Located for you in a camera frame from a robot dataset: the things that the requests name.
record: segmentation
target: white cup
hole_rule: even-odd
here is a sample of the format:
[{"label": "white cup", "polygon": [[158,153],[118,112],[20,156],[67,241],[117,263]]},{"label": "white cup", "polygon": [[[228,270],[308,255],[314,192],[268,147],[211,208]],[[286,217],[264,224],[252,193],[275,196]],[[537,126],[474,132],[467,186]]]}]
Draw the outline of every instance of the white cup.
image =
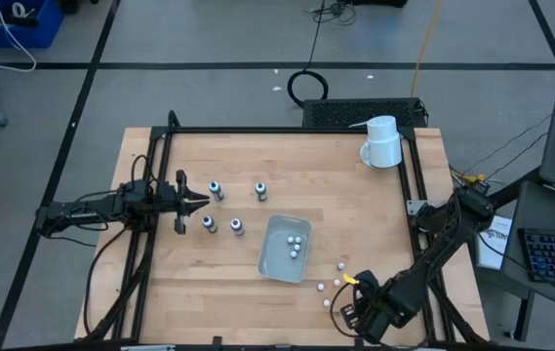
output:
[{"label": "white cup", "polygon": [[368,140],[359,150],[362,162],[371,167],[390,168],[403,160],[396,118],[378,116],[366,123]]}]

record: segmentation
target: wooden tabletop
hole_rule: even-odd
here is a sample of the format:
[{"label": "wooden tabletop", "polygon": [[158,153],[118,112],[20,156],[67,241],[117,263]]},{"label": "wooden tabletop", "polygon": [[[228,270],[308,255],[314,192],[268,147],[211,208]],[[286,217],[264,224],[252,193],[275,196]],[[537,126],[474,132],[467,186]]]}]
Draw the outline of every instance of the wooden tabletop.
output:
[{"label": "wooden tabletop", "polygon": [[[130,179],[132,161],[146,152],[149,132],[126,130],[113,186]],[[323,306],[323,300],[331,299],[337,290],[333,280],[341,279],[336,265],[344,262],[345,272],[351,275],[370,269],[383,283],[413,263],[398,171],[362,164],[359,148],[365,137],[175,135],[169,180],[175,182],[175,171],[185,170],[189,188],[204,194],[209,194],[209,182],[216,180],[225,200],[213,201],[188,218],[186,235],[174,231],[174,214],[160,215],[140,342],[205,344],[220,335],[225,344],[352,344],[335,330]],[[447,199],[452,181],[439,130],[416,130],[416,138],[429,199]],[[409,158],[406,164],[417,198]],[[268,188],[268,200],[263,203],[254,190],[260,181]],[[272,281],[258,273],[266,223],[274,214],[305,218],[312,224],[305,279],[300,284]],[[203,215],[215,219],[216,235],[201,225]],[[242,237],[229,229],[234,217],[246,227]],[[99,248],[119,228],[111,225],[102,233]],[[118,294],[129,238],[127,234],[110,246],[95,269],[91,326]],[[444,277],[448,296],[459,312],[477,333],[489,338],[466,246],[444,267]],[[316,291],[318,283],[325,285],[323,292]],[[337,306],[349,303],[349,298],[347,291]],[[437,336],[442,339],[436,304],[434,310]],[[132,301],[124,335],[129,334],[133,314]],[[80,322],[76,335],[83,334]],[[423,338],[420,313],[400,330],[390,327],[383,341],[413,345]]]}]

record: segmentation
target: blue bin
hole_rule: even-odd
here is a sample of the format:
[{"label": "blue bin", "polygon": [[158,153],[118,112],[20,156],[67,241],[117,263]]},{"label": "blue bin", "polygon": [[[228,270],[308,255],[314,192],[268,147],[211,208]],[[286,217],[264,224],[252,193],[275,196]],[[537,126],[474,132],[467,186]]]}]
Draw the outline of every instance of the blue bin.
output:
[{"label": "blue bin", "polygon": [[[36,27],[20,27],[9,25],[8,28],[15,38],[25,48],[49,48],[54,42],[64,14],[55,0],[0,0],[0,9],[11,9],[13,3],[20,2],[28,8],[39,9],[36,19],[39,25]],[[4,32],[4,26],[0,24],[0,48],[12,48],[8,34]]]}]

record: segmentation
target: concrete floor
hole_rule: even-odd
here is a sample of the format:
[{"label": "concrete floor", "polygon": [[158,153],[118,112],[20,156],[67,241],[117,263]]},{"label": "concrete floor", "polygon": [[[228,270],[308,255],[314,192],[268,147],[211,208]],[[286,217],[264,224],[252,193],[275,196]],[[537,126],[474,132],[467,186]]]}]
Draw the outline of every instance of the concrete floor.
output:
[{"label": "concrete floor", "polygon": [[[315,23],[304,11],[319,4],[319,0],[122,0],[101,62],[276,63],[264,69],[227,69],[218,64],[206,64],[206,69],[174,64],[163,70],[121,69],[122,64],[118,69],[114,65],[100,69],[55,199],[69,201],[107,188],[124,129],[163,125],[169,109],[185,126],[300,125],[302,112],[285,91],[293,70],[276,73],[273,68],[308,59]],[[555,1],[538,4],[555,36]],[[64,20],[54,46],[33,53],[41,62],[83,64],[48,65],[29,74],[0,70],[0,111],[10,119],[0,129],[0,310],[110,5],[111,0],[96,6],[84,1],[79,14]],[[355,24],[321,26],[314,60],[414,62],[434,6],[432,0],[410,0],[402,10],[358,7]],[[0,50],[0,61],[27,59]],[[555,63],[555,57],[528,0],[446,0],[424,61]],[[555,69],[491,70],[486,65],[482,69],[420,72],[417,95],[426,103],[430,125],[442,129],[449,159],[460,170],[551,113],[555,98]],[[410,69],[318,71],[330,83],[330,98],[406,97],[413,75]],[[274,91],[275,87],[283,90]],[[303,79],[296,90],[301,98],[320,95],[319,87]],[[546,129],[544,124],[526,134],[474,172],[492,172]],[[496,178],[510,182],[534,168],[542,147],[543,142]],[[504,215],[512,212],[511,207],[503,210]],[[92,233],[68,230],[67,235],[96,241]],[[92,258],[93,249],[62,241],[40,243],[6,347],[71,340]],[[502,333],[513,328],[519,301],[485,284],[480,291],[492,340],[555,349],[554,303],[537,298],[529,339],[518,343]]]}]

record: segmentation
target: white paper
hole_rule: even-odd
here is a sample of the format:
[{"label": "white paper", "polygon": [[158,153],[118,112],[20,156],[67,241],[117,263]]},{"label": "white paper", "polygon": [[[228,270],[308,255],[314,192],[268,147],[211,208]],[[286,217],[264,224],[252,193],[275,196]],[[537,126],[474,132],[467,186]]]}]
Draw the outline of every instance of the white paper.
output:
[{"label": "white paper", "polygon": [[[512,222],[513,221],[509,218],[495,215],[494,220],[492,220],[492,225],[489,229],[481,232],[481,236],[492,248],[504,254]],[[483,241],[478,236],[475,240],[478,243],[476,264],[479,267],[499,270],[502,265],[502,256],[490,250],[490,248],[483,244]]]}]

